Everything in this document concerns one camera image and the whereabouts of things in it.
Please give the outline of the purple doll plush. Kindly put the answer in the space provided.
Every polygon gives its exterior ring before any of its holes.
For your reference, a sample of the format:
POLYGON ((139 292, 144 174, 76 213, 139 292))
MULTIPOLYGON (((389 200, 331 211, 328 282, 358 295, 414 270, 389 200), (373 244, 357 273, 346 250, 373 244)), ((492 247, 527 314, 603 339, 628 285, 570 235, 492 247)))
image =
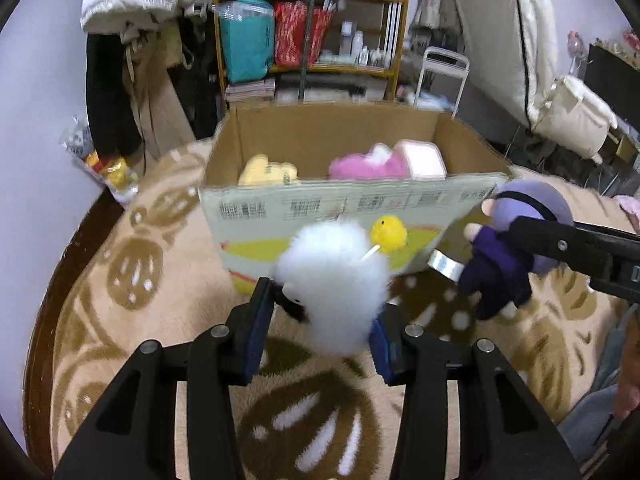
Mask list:
POLYGON ((520 217, 574 223, 570 206, 552 185, 530 179, 512 180, 484 200, 482 211, 490 218, 488 226, 470 223, 464 236, 471 243, 472 257, 465 265, 458 289, 465 296, 480 295, 475 317, 494 318, 507 304, 524 306, 532 298, 529 275, 544 276, 558 263, 516 246, 509 240, 511 224, 520 217))

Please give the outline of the white fluffy plush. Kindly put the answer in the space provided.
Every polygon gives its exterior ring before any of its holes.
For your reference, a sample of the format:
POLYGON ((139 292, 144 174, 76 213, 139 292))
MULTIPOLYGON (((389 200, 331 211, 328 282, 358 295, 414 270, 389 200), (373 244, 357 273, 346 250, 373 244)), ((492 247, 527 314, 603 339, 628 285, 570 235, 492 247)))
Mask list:
POLYGON ((273 269, 280 306, 308 326, 316 349, 352 356, 367 344, 386 304, 392 274, 388 256, 400 252, 408 231, 396 216, 365 229, 354 220, 308 224, 291 238, 273 269))

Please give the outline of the yellow bear plush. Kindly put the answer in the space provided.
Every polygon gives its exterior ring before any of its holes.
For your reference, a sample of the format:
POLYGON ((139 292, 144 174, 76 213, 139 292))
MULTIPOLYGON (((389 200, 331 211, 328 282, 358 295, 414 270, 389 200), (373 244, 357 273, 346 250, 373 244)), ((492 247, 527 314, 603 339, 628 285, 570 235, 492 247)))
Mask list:
POLYGON ((264 154, 253 156, 239 177, 239 186, 289 185, 298 182, 297 168, 288 162, 273 162, 264 154))

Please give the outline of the pink bear plush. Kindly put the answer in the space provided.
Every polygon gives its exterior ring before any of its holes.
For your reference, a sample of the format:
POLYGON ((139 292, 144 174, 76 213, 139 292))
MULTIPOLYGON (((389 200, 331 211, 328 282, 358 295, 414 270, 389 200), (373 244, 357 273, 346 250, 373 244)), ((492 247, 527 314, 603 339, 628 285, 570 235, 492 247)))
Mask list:
POLYGON ((352 153, 330 163, 330 180, 406 180, 411 177, 405 157, 386 144, 374 144, 367 154, 352 153))

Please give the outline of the pink swiss roll plush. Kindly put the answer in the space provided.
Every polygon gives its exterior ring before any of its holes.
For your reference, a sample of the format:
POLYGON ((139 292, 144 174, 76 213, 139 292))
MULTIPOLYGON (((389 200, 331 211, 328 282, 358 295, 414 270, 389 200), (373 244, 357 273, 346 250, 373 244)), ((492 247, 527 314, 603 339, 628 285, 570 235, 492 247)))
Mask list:
POLYGON ((411 179, 442 180, 447 177, 447 168, 439 148, 432 142, 402 140, 393 151, 405 162, 411 179))

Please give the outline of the beige patterned rug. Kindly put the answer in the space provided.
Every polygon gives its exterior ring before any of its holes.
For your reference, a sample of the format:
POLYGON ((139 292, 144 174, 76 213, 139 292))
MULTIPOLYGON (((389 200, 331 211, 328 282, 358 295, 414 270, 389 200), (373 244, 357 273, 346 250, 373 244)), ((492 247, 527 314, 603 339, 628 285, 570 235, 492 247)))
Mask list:
MULTIPOLYGON (((196 188, 212 144, 164 156, 67 296, 56 328, 51 453, 61 458, 108 383, 142 341, 164 346, 224 322, 241 302, 222 264, 196 188)), ((413 321, 456 344, 491 339, 559 422, 591 390, 605 339, 625 312, 565 266, 532 278, 533 297, 492 320, 442 275, 402 276, 390 293, 413 321)), ((251 479, 384 479, 404 392, 367 353, 318 356, 284 312, 274 315, 259 373, 231 395, 251 479)))

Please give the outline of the cardboard box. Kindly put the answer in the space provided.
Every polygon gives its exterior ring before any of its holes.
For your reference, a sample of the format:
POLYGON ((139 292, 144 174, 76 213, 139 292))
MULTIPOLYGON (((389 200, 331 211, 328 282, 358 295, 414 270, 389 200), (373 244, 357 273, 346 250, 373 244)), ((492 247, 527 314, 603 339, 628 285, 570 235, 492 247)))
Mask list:
POLYGON ((389 102, 271 104, 228 111, 216 129, 198 194, 234 288, 249 294, 302 226, 335 218, 365 229, 386 214, 401 218, 408 242, 390 256, 390 270, 421 272, 450 224, 511 177, 506 161, 448 114, 389 102), (402 140, 436 144, 447 177, 329 179, 334 159, 402 140), (246 163, 258 154, 294 165, 298 182, 239 186, 246 163))

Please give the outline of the bag of toys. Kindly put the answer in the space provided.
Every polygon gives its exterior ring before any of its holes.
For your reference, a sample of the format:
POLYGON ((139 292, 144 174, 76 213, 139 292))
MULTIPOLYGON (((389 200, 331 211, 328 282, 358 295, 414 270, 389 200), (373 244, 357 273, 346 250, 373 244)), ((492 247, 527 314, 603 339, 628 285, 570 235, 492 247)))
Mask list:
POLYGON ((122 156, 100 157, 85 119, 74 118, 74 124, 61 134, 60 145, 78 167, 111 192, 119 205, 128 205, 136 196, 139 176, 122 156))

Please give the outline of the white metal cart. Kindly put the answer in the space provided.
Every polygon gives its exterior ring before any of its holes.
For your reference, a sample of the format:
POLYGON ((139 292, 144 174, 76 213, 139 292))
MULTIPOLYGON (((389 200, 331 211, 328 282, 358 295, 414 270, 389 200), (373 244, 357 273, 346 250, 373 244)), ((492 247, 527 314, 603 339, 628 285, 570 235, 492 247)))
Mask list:
POLYGON ((453 50, 427 47, 419 68, 410 104, 424 110, 449 112, 456 117, 470 74, 470 60, 453 50))

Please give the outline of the stack of books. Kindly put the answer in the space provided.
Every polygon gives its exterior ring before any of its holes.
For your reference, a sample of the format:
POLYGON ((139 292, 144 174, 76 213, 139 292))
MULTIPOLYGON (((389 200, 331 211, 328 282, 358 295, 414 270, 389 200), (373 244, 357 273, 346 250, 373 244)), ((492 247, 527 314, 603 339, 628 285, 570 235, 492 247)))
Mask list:
POLYGON ((242 84, 228 84, 224 90, 224 100, 229 105, 254 101, 269 101, 274 98, 277 81, 266 78, 258 81, 242 82, 242 84))

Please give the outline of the wooden shelf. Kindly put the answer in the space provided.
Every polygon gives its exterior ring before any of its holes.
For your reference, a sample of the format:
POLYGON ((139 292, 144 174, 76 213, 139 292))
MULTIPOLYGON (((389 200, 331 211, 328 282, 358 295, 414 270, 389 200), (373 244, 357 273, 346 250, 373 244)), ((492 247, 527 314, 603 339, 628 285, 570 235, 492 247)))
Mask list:
MULTIPOLYGON (((213 0, 213 6, 229 0, 213 0)), ((308 6, 306 34, 302 62, 298 67, 277 66, 274 62, 268 70, 269 78, 275 74, 296 73, 298 93, 304 96, 310 87, 308 74, 333 74, 340 77, 368 76, 381 79, 385 84, 385 99, 391 100, 398 84, 400 58, 407 21, 408 0, 265 0, 277 2, 303 1, 308 6), (314 7, 334 12, 324 38, 318 61, 307 65, 309 39, 314 7)), ((227 78, 222 53, 220 21, 214 18, 214 32, 220 90, 230 82, 227 78)))

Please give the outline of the teal bag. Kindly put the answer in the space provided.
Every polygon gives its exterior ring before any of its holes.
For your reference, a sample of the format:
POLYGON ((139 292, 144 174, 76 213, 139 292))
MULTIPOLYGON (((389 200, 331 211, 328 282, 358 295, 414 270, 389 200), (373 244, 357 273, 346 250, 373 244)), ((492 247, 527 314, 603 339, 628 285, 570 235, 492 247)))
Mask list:
POLYGON ((213 6, 220 21, 230 84, 264 78, 273 63, 274 11, 265 0, 229 0, 213 6))

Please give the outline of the red gift bag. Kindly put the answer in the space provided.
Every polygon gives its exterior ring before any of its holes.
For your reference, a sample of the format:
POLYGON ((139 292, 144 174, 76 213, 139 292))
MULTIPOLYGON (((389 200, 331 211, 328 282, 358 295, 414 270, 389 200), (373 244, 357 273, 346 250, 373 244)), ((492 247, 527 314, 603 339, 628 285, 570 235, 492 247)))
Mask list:
MULTIPOLYGON (((277 2, 274 5, 274 62, 277 66, 298 67, 302 62, 308 6, 303 1, 277 2)), ((326 32, 334 12, 314 7, 307 65, 318 61, 326 32)))

